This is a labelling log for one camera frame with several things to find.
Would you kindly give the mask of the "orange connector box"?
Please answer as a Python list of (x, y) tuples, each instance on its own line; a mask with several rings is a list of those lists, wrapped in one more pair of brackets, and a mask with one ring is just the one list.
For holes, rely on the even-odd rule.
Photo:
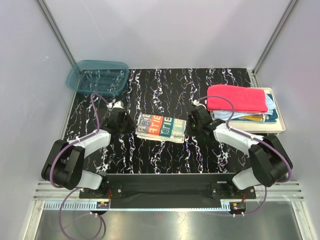
[(111, 201), (109, 199), (105, 200), (105, 201), (98, 201), (96, 203), (96, 208), (97, 209), (109, 209), (110, 208), (110, 203), (111, 203)]
[(230, 207), (230, 209), (232, 211), (238, 211), (238, 212), (245, 212), (246, 208), (247, 208), (247, 205), (243, 201), (242, 202), (233, 202)]

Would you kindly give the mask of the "light blue towel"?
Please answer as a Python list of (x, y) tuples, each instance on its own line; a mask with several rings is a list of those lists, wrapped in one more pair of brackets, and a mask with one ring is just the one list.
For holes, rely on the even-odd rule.
[[(262, 113), (260, 113), (260, 112), (255, 112), (255, 113), (253, 113), (253, 112), (235, 112), (233, 114), (233, 116), (231, 117), (231, 119), (237, 121), (238, 118), (243, 117), (243, 116), (261, 115), (266, 112), (262, 112)], [(210, 112), (210, 114), (214, 119), (221, 119), (221, 120), (227, 121), (229, 119), (229, 117), (232, 115), (232, 112), (226, 111), (226, 110), (213, 110)]]

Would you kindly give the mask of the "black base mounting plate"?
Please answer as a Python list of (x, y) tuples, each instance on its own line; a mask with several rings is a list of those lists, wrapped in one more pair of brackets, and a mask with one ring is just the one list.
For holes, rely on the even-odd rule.
[(222, 200), (254, 200), (250, 186), (237, 189), (232, 173), (107, 174), (98, 190), (85, 189), (81, 199), (110, 199), (112, 210), (227, 210)]

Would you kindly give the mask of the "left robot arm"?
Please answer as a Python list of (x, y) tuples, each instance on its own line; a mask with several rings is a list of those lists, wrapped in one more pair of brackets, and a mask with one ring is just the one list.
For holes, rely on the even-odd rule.
[(103, 198), (108, 186), (102, 175), (83, 170), (85, 158), (109, 146), (116, 136), (132, 133), (135, 127), (127, 111), (114, 107), (100, 128), (92, 133), (71, 142), (56, 140), (42, 168), (41, 178), (55, 188), (90, 189), (95, 197)]

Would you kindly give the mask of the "white striped cloth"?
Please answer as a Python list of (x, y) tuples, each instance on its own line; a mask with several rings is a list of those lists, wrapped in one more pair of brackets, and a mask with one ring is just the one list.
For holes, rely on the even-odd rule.
[(140, 114), (135, 129), (137, 137), (152, 141), (183, 143), (187, 121), (178, 118)]

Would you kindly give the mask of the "left orange connector box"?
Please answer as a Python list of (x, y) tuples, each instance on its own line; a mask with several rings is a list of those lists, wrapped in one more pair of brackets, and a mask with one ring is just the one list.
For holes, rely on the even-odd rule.
[(110, 208), (110, 203), (111, 203), (111, 201), (109, 199), (105, 200), (105, 201), (98, 201), (96, 203), (96, 208), (97, 209), (109, 209)]

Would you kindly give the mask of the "teal white folded towel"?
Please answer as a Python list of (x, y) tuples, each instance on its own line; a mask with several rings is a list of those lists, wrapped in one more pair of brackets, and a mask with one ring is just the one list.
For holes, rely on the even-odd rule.
[(272, 94), (266, 93), (265, 99), (266, 99), (266, 106), (268, 107), (268, 111), (266, 113), (263, 113), (265, 115), (264, 122), (249, 121), (249, 120), (241, 119), (241, 117), (237, 118), (236, 120), (243, 121), (243, 122), (259, 123), (259, 124), (274, 124), (274, 123), (276, 123), (277, 119), (279, 118), (279, 115), (277, 112), (277, 106), (276, 106), (274, 97)]

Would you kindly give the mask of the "teal round laundry basket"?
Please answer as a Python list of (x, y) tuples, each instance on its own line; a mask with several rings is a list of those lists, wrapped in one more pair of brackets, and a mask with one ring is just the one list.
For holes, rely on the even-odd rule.
[(83, 95), (111, 98), (122, 94), (129, 77), (127, 64), (118, 61), (82, 60), (68, 74), (66, 85)]

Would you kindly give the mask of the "right orange connector box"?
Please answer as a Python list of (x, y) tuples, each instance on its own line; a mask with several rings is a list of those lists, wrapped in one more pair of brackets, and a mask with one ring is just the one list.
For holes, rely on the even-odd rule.
[(230, 209), (232, 211), (238, 211), (238, 212), (245, 212), (246, 208), (247, 208), (247, 205), (243, 201), (242, 202), (233, 202), (230, 207)]

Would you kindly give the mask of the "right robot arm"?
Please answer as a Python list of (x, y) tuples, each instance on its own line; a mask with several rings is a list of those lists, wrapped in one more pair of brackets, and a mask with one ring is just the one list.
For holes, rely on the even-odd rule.
[(251, 167), (235, 174), (227, 185), (228, 195), (232, 198), (239, 198), (248, 187), (262, 185), (268, 188), (292, 177), (293, 164), (277, 136), (251, 134), (224, 120), (213, 120), (203, 105), (190, 111), (186, 134), (213, 138), (249, 156)]

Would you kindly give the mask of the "white rectangular tray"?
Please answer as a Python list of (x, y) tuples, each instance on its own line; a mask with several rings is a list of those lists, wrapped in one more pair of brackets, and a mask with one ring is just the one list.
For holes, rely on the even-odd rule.
[[(264, 91), (265, 95), (272, 94), (276, 104), (276, 110), (278, 113), (278, 119), (276, 120), (276, 123), (255, 123), (250, 121), (238, 121), (238, 120), (231, 119), (229, 122), (230, 126), (249, 132), (249, 133), (281, 133), (283, 132), (286, 129), (286, 127), (284, 125), (284, 121), (278, 109), (276, 99), (274, 97), (272, 89), (268, 87), (250, 87), (250, 88), (261, 89)], [(232, 116), (236, 112), (234, 105), (229, 100), (218, 95), (208, 96), (208, 99), (206, 100), (206, 106), (210, 113), (211, 111), (215, 111), (215, 110), (231, 111), (232, 114), (229, 118), (232, 118)]]

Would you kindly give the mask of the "red towel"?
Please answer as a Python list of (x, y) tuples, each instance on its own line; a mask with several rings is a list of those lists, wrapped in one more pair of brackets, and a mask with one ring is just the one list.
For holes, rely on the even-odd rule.
[(220, 96), (229, 100), (236, 112), (265, 113), (268, 111), (266, 95), (262, 89), (217, 84), (207, 89), (207, 96)]

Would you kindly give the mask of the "aluminium front rail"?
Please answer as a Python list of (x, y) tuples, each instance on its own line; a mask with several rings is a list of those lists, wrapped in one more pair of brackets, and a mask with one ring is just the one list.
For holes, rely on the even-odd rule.
[[(80, 191), (67, 196), (68, 190), (53, 188), (49, 183), (40, 181), (36, 188), (34, 200), (43, 201), (44, 210), (65, 211), (165, 211), (165, 212), (229, 212), (232, 203), (245, 202), (260, 205), (262, 202), (302, 202), (304, 201), (300, 185), (295, 182), (277, 183), (264, 190), (262, 186), (249, 189), (245, 196), (239, 198), (227, 198), (218, 196), (216, 189), (210, 189), (209, 197), (201, 195), (178, 196), (142, 196), (133, 200), (125, 200), (119, 189), (102, 198), (80, 198)], [(97, 209), (98, 201), (110, 200), (109, 209)]]

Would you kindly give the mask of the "brown yellow folded towel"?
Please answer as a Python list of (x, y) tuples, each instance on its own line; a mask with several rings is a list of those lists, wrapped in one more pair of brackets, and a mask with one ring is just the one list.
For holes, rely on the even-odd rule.
[(265, 115), (264, 114), (247, 115), (247, 116), (242, 116), (241, 119), (252, 121), (252, 122), (264, 122)]

